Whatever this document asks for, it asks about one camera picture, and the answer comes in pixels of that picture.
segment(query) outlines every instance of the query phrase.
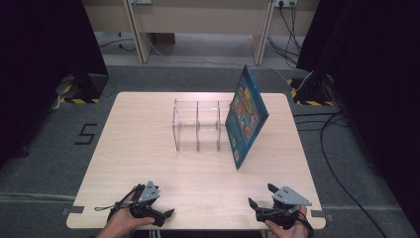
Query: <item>book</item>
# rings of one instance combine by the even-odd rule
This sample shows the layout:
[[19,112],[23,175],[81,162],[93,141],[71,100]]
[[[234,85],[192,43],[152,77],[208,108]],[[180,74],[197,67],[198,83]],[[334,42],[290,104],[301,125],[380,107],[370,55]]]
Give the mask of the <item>book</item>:
[[237,170],[267,118],[268,112],[256,81],[245,65],[225,124]]

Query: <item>wooden desk panel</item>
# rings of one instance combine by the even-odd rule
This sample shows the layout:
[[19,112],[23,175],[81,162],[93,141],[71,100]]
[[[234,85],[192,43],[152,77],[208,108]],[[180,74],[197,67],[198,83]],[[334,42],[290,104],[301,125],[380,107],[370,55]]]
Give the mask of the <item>wooden desk panel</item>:
[[[233,93],[123,92],[111,110],[75,206],[82,214],[70,214],[70,228],[101,228],[112,205],[137,183],[153,180],[160,198],[154,209],[175,209],[162,228],[145,229],[266,229],[256,221],[248,197],[260,206],[272,205],[271,182],[289,185],[321,205],[296,131],[286,97],[263,94],[268,120],[242,167],[237,171],[232,152],[177,152],[172,135],[174,100],[231,100]],[[315,229],[324,218],[308,220]]]

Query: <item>gray carpet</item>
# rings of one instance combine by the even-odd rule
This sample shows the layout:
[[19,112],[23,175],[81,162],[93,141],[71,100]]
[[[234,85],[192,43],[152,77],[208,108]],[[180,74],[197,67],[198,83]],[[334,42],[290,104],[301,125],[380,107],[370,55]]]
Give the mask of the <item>gray carpet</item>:
[[[50,113],[28,145],[30,155],[9,160],[0,171],[0,237],[89,237],[97,230],[70,230],[70,208],[118,92],[234,91],[241,69],[108,66],[109,80],[97,104],[61,104]],[[253,69],[262,92],[284,93],[293,115],[330,113],[339,107],[301,106],[292,102],[287,84],[269,69]],[[297,70],[286,78],[302,77]],[[339,186],[328,169],[320,129],[328,115],[296,116],[300,139],[327,226],[316,237],[381,237],[372,222]],[[328,162],[344,187],[367,210],[387,237],[417,237],[384,180],[370,168],[344,115],[328,126],[323,145]],[[95,134],[90,145],[79,133]]]

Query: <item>power outlet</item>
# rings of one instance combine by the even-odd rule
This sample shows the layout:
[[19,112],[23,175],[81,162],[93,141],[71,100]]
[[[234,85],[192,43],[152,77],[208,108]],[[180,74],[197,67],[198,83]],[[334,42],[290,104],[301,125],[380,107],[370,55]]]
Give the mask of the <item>power outlet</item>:
[[297,0],[276,0],[274,7],[280,7],[280,1],[283,2],[283,8],[291,8],[294,4],[294,7],[296,7]]

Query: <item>colorful book illustration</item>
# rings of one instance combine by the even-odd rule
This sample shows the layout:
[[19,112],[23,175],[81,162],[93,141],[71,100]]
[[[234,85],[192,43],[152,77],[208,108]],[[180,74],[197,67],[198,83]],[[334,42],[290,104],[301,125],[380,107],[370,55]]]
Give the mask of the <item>colorful book illustration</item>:
[[226,118],[226,129],[237,170],[267,118],[268,112],[256,81],[245,65]]

